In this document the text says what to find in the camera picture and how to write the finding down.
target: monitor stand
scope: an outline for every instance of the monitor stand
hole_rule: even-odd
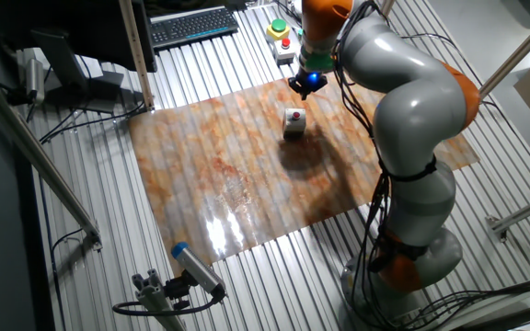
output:
[[[89,78],[75,58],[67,33],[54,29],[33,29],[31,32],[58,78],[47,82],[45,103],[113,113],[119,101],[123,74],[104,71],[100,77]],[[143,99],[142,93],[134,94],[135,99]]]

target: blue light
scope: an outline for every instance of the blue light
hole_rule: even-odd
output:
[[[318,73],[312,73],[308,76],[308,83],[315,85],[318,83]]]

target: rust-patterned mat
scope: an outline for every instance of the rust-patterned mat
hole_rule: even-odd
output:
[[[372,116],[382,95],[353,90]],[[282,138],[286,108],[306,109],[305,137],[293,143]],[[279,80],[129,126],[167,251],[186,241],[208,263],[368,202],[378,177],[372,142],[334,77],[307,101]],[[452,169],[478,160],[462,135],[436,155]]]

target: metal floor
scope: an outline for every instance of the metal floor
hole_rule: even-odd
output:
[[[150,74],[157,108],[182,106],[294,75],[296,64],[277,67],[264,39],[264,27],[279,14],[276,6],[236,13],[237,34],[160,52],[156,57],[158,73]],[[426,0],[396,1],[390,18],[402,36],[422,32],[448,35]],[[460,69],[479,85],[452,47],[427,38],[410,42]],[[102,66],[125,73],[124,87],[139,89],[136,74],[118,66]],[[117,106],[116,113],[123,112],[123,107]],[[31,128],[41,137],[67,114],[67,110],[38,111]],[[77,111],[73,120],[83,123],[104,117],[108,116]],[[505,244],[489,235],[483,222],[488,214],[508,215],[530,201],[530,158],[493,108],[482,107],[464,134],[481,161],[455,171],[456,204],[445,224],[462,242],[464,259],[449,277],[424,291],[430,298],[530,280],[530,218],[511,228]],[[111,311],[117,302],[134,301],[131,275],[156,268],[163,280],[173,277],[127,126],[108,120],[82,127],[59,135],[45,149],[98,221],[103,242],[100,252],[85,250],[80,245],[83,235],[77,234],[55,251],[66,328],[161,329],[153,318],[131,318]],[[78,225],[46,185],[43,203],[37,176],[35,187],[47,246],[52,243],[46,235],[44,207],[52,242]],[[225,280],[228,299],[183,320],[189,330],[364,329],[343,300],[339,283],[342,266],[357,253],[362,233],[360,218],[350,211],[219,261],[213,267]],[[47,249],[45,255],[55,322],[63,329]],[[190,296],[192,306],[207,300],[202,290]]]

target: keyboard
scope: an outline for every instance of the keyboard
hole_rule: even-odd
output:
[[[238,24],[224,6],[151,18],[155,49],[165,49],[238,31]]]

